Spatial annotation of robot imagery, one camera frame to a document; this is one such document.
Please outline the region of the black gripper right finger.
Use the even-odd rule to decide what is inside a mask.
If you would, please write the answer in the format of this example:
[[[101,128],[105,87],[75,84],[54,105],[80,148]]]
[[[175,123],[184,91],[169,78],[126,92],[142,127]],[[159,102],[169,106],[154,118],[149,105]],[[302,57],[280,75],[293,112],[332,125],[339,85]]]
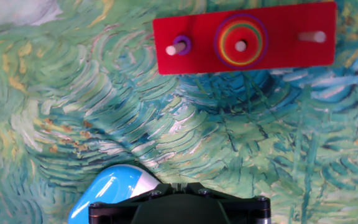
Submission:
[[[180,183],[178,193],[190,197],[180,203],[185,223],[271,223],[270,199],[262,195],[240,198],[200,183]]]

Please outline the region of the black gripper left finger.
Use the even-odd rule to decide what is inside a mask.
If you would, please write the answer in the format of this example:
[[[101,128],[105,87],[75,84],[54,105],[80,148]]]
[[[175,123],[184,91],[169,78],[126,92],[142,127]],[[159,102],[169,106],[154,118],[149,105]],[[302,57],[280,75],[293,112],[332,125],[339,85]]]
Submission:
[[[131,223],[145,202],[179,192],[179,183],[158,184],[154,189],[119,203],[94,202],[88,208],[89,224]]]

